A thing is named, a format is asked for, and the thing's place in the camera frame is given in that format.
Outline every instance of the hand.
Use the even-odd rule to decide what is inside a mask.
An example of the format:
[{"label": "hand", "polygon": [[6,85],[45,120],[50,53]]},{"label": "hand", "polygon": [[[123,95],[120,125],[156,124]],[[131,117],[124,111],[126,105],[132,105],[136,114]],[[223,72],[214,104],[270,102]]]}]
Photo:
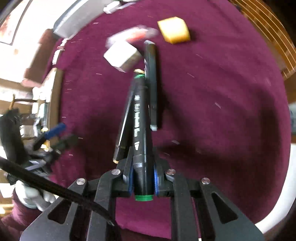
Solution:
[{"label": "hand", "polygon": [[56,200],[53,194],[42,191],[42,196],[37,189],[27,186],[20,180],[15,184],[15,192],[23,205],[28,208],[38,208],[42,212]]}]

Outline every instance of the white eraser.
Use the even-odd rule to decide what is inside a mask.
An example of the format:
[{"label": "white eraser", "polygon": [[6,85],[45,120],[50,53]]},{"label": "white eraser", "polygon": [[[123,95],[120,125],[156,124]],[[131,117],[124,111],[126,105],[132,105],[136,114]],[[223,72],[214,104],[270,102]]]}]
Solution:
[{"label": "white eraser", "polygon": [[107,14],[114,13],[120,7],[119,1],[113,1],[104,7],[103,11]]},{"label": "white eraser", "polygon": [[126,41],[117,41],[104,54],[104,58],[121,72],[129,71],[141,57],[139,51]]}]

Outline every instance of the white block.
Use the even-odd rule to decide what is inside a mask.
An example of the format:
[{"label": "white block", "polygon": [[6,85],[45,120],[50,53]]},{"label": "white block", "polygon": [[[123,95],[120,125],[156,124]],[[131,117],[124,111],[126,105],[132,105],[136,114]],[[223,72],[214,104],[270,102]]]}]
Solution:
[{"label": "white block", "polygon": [[126,41],[117,41],[104,54],[104,58],[121,72],[129,71],[141,57],[139,51]]}]

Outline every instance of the screw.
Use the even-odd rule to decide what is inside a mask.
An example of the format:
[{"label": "screw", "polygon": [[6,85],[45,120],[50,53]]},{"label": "screw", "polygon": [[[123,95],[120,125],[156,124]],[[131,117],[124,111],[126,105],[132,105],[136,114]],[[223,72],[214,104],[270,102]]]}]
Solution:
[{"label": "screw", "polygon": [[86,182],[86,180],[84,178],[79,178],[76,181],[77,185],[83,185],[85,182]]},{"label": "screw", "polygon": [[175,169],[169,169],[167,170],[167,174],[170,175],[170,176],[173,176],[176,174],[176,170]]},{"label": "screw", "polygon": [[113,169],[113,170],[111,171],[111,173],[112,173],[113,175],[119,175],[119,174],[120,174],[120,170],[119,170],[119,169]]},{"label": "screw", "polygon": [[210,182],[211,182],[210,179],[208,179],[207,177],[204,177],[202,179],[202,183],[205,184],[205,185],[209,184]]}]

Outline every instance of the black cable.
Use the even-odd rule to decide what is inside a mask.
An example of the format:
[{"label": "black cable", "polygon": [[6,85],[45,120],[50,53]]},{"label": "black cable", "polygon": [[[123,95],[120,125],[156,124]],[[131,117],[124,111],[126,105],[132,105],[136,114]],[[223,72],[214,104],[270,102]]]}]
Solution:
[{"label": "black cable", "polygon": [[117,222],[110,216],[109,212],[100,204],[90,201],[72,190],[64,188],[43,177],[33,174],[27,171],[26,169],[20,167],[19,165],[2,157],[0,157],[0,168],[10,173],[11,175],[18,177],[20,180],[26,182],[33,188],[48,191],[52,194],[65,198],[71,202],[75,202],[81,206],[84,206],[88,210],[98,213],[108,222],[108,224],[114,227],[113,229],[115,232],[116,240],[121,240],[120,229]]}]

